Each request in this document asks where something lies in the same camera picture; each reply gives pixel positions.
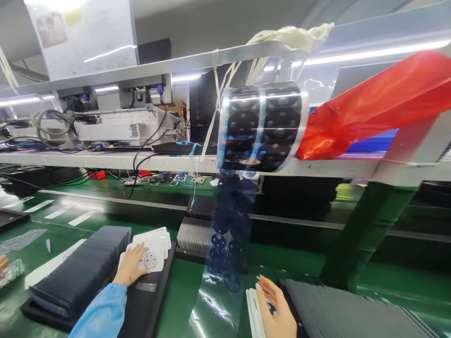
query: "roll of film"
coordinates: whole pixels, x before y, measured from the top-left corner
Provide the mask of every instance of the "roll of film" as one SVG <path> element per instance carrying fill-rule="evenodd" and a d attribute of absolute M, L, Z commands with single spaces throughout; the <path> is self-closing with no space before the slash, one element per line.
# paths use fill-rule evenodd
<path fill-rule="evenodd" d="M 227 88 L 219 122 L 218 168 L 281 170 L 301 143 L 308 93 L 295 82 Z"/>

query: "ventilation grille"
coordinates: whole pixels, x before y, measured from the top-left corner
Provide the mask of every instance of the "ventilation grille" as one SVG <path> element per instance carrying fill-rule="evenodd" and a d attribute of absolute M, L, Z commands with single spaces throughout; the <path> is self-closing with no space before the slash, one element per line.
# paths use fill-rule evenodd
<path fill-rule="evenodd" d="M 132 133 L 132 138 L 138 138 L 138 125 L 136 123 L 130 124 L 130 132 Z"/>

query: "fluorescent light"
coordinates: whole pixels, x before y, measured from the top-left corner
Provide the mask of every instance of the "fluorescent light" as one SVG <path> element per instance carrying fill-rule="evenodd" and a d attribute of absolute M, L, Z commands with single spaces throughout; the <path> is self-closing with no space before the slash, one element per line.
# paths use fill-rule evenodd
<path fill-rule="evenodd" d="M 329 56 L 329 57 L 324 57 L 324 58 L 307 60 L 305 62 L 305 65 L 315 65 L 315 64 L 323 64 L 323 63 L 360 60 L 360 59 L 367 59 L 367 58 L 373 58 L 373 57 L 378 57 L 378 56 L 413 53 L 413 52 L 419 52 L 422 50 L 442 48 L 442 47 L 447 46 L 450 42 L 451 42 L 451 40 L 442 40 L 442 41 L 435 41 L 435 42 L 427 42 L 427 43 L 418 44 L 418 45 L 380 49 L 380 50 L 375 50 L 375 51 L 370 51 L 370 52 Z M 291 64 L 292 67 L 299 67 L 300 65 L 302 65 L 302 61 L 295 61 Z"/>
<path fill-rule="evenodd" d="M 95 92 L 109 92 L 112 90 L 118 90 L 118 86 L 111 86 L 111 87 L 103 87 L 103 88 L 96 88 Z"/>
<path fill-rule="evenodd" d="M 188 75 L 184 77 L 173 77 L 172 82 L 196 80 L 201 77 L 201 74 Z"/>
<path fill-rule="evenodd" d="M 93 58 L 91 58 L 91 59 L 84 60 L 83 63 L 86 63 L 86 62 L 89 62 L 89 61 L 96 60 L 96 59 L 98 59 L 98 58 L 101 58 L 101 57 L 104 57 L 104 56 L 113 54 L 113 53 L 115 53 L 115 52 L 119 52 L 120 50 L 123 50 L 123 49 L 127 49 L 127 48 L 136 48 L 136 47 L 137 47 L 137 46 L 135 46 L 135 45 L 126 45 L 126 46 L 122 46 L 122 47 L 113 49 L 112 51 L 109 51 L 109 52 L 107 52 L 107 53 L 103 53 L 103 54 L 96 55 L 95 57 L 93 57 Z"/>
<path fill-rule="evenodd" d="M 34 97 L 34 98 L 27 98 L 27 99 L 20 99 L 20 100 L 11 100 L 11 101 L 3 101 L 0 102 L 0 106 L 13 106 L 16 104 L 21 104 L 21 103 L 29 103 L 29 102 L 36 102 L 39 101 L 38 97 Z"/>

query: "ceiling light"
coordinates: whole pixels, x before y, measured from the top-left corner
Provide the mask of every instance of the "ceiling light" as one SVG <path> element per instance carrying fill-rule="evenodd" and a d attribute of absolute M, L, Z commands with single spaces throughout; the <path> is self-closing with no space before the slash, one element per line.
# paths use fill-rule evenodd
<path fill-rule="evenodd" d="M 39 100 L 40 99 L 38 97 L 34 97 L 34 98 L 27 98 L 27 99 L 20 99 L 20 100 L 3 101 L 3 102 L 0 102 L 0 107 L 13 106 L 16 104 L 21 104 L 21 103 L 36 102 Z"/>
<path fill-rule="evenodd" d="M 442 40 L 442 41 L 427 42 L 427 43 L 423 43 L 423 44 L 410 45 L 410 46 L 404 46 L 404 47 L 380 49 L 380 50 L 375 50 L 375 51 L 370 51 L 370 52 L 361 52 L 361 53 L 345 54 L 345 55 L 338 55 L 338 56 L 329 56 L 329 57 L 318 58 L 318 59 L 310 59 L 305 62 L 305 65 L 307 66 L 307 65 L 314 65 L 314 64 L 360 60 L 360 59 L 367 59 L 367 58 L 373 58 L 373 57 L 378 57 L 378 56 L 413 53 L 413 52 L 419 52 L 422 50 L 442 48 L 442 47 L 445 47 L 446 45 L 448 45 L 450 42 L 451 42 L 451 40 Z M 295 61 L 291 64 L 292 67 L 299 67 L 301 65 L 302 65 L 302 61 Z"/>
<path fill-rule="evenodd" d="M 103 88 L 96 88 L 95 92 L 109 92 L 112 90 L 118 90 L 118 86 L 111 86 L 111 87 L 103 87 Z"/>
<path fill-rule="evenodd" d="M 196 80 L 200 77 L 201 77 L 201 74 L 188 75 L 188 76 L 184 76 L 184 77 L 173 77 L 172 82 Z"/>

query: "white label strip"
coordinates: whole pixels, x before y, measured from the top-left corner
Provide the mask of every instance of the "white label strip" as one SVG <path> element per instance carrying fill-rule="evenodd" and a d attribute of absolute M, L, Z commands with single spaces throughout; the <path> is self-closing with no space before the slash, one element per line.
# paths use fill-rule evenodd
<path fill-rule="evenodd" d="M 36 206 L 34 206 L 34 207 L 32 207 L 32 208 L 30 208 L 28 210 L 25 210 L 24 212 L 34 212 L 36 210 L 41 209 L 42 207 L 45 207 L 47 204 L 52 203 L 53 201 L 54 200 L 46 200 L 46 201 L 44 201 L 42 203 L 39 203 L 38 205 L 36 205 Z"/>
<path fill-rule="evenodd" d="M 61 209 L 56 210 L 54 213 L 51 213 L 50 215 L 45 216 L 44 218 L 46 218 L 46 219 L 54 219 L 55 217 L 64 214 L 66 211 L 68 211 L 72 207 L 73 207 L 73 205 L 71 205 L 71 204 L 65 205 Z"/>
<path fill-rule="evenodd" d="M 73 221 L 70 221 L 69 224 L 72 226 L 77 226 L 83 221 L 86 221 L 89 217 L 94 216 L 96 213 L 98 213 L 98 210 L 89 210 L 88 212 L 84 213 L 80 217 L 74 219 Z"/>
<path fill-rule="evenodd" d="M 23 198 L 21 200 L 14 201 L 11 204 L 8 204 L 7 206 L 1 207 L 1 208 L 3 209 L 3 208 L 7 208 L 7 207 L 15 207 L 17 204 L 26 202 L 26 201 L 31 200 L 33 198 L 34 198 L 34 196 L 33 197 L 25 197 L 25 198 Z"/>
<path fill-rule="evenodd" d="M 73 253 L 75 249 L 77 249 L 84 241 L 86 241 L 86 239 L 79 240 L 77 243 L 75 243 L 66 251 L 60 253 L 55 258 L 49 260 L 44 265 L 41 265 L 39 268 L 29 273 L 25 277 L 25 289 L 27 290 L 29 287 L 36 285 L 42 279 L 50 275 L 50 273 L 57 267 L 59 267 L 60 264 L 63 263 L 66 260 L 66 258 L 69 257 L 70 254 Z"/>

